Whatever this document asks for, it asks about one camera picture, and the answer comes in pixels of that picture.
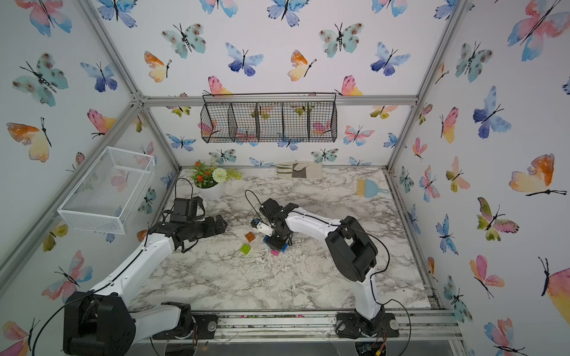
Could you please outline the long light blue lego brick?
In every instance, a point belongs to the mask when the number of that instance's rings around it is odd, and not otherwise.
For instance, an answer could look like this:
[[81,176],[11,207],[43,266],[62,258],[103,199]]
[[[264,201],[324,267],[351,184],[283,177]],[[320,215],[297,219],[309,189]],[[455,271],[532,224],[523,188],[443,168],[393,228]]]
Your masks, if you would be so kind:
[[276,252],[285,252],[289,247],[286,239],[277,236],[266,235],[264,237],[264,243]]

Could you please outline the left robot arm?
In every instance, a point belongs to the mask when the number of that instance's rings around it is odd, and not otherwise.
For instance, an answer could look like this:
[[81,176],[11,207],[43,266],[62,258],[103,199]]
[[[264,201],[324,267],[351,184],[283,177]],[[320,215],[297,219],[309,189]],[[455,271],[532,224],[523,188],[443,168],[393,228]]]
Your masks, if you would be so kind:
[[155,269],[186,243],[224,234],[227,221],[207,217],[200,197],[175,199],[164,220],[154,224],[138,248],[88,292],[75,292],[65,303],[63,351],[67,355],[126,355],[134,344],[159,337],[197,342],[207,323],[196,320],[191,306],[165,302],[150,310],[129,307]]

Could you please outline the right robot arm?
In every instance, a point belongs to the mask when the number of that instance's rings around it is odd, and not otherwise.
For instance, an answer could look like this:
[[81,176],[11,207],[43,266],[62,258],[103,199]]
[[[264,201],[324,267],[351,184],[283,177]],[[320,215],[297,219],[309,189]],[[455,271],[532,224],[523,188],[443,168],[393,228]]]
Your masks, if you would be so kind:
[[376,298],[378,248],[356,218],[321,217],[294,203],[280,206],[273,199],[262,203],[259,211],[251,226],[264,235],[264,243],[273,251],[286,251],[295,233],[323,241],[337,270],[352,283],[355,309],[337,314],[339,338],[399,337],[395,315],[386,312]]

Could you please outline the orange lego brick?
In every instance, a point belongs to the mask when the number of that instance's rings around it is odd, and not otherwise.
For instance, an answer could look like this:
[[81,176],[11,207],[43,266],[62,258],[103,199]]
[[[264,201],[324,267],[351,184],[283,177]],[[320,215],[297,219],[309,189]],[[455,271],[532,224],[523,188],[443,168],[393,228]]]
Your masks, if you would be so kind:
[[247,240],[249,243],[252,243],[252,242],[255,240],[255,234],[254,234],[253,232],[251,232],[251,231],[248,232],[248,233],[245,235],[245,237],[246,237],[246,240]]

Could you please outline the green lego brick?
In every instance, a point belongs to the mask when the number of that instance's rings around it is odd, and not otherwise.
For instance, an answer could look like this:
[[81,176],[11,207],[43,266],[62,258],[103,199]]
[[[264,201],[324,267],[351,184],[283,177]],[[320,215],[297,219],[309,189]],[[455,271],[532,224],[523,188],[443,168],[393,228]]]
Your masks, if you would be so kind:
[[251,252],[252,247],[249,244],[243,244],[243,246],[241,246],[240,251],[244,254],[244,255],[248,255],[249,252]]

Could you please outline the potted flower plant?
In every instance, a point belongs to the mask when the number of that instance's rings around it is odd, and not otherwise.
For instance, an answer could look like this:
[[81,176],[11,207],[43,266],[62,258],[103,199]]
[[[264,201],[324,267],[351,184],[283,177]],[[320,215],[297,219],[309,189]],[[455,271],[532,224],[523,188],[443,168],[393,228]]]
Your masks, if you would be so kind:
[[242,178],[236,169],[224,169],[197,161],[191,167],[191,180],[206,200],[219,200],[224,194],[225,184]]

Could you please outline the beige folded cloth stack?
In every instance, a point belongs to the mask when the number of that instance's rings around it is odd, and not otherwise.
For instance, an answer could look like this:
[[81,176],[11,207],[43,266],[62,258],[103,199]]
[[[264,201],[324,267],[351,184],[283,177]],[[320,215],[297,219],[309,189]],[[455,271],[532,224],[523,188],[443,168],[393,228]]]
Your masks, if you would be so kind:
[[295,161],[276,164],[275,168],[277,178],[281,179],[316,180],[323,178],[321,163]]

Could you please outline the blue hand brush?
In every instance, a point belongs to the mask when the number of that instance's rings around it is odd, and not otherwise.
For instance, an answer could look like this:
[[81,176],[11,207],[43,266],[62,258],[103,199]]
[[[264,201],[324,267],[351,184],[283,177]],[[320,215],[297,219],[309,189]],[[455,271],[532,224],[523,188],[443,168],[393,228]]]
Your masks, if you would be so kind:
[[389,194],[389,189],[380,188],[370,179],[358,179],[356,182],[356,195],[366,199],[371,199],[379,194]]

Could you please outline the white mesh wall basket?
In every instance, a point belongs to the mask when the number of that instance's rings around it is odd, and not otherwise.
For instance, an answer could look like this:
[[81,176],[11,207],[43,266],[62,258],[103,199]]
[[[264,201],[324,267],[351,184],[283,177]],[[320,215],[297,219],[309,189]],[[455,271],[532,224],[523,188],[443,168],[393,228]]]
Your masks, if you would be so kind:
[[57,209],[71,228],[125,234],[155,168],[153,156],[106,147]]

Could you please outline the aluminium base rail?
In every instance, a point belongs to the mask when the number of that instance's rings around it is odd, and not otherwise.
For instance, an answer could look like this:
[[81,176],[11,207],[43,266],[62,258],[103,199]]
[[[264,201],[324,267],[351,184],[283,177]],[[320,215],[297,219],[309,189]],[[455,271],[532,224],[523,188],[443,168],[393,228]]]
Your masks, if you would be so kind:
[[360,331],[348,309],[301,311],[193,311],[198,341],[205,343],[308,341],[461,341],[453,313],[445,310],[389,309],[381,329]]

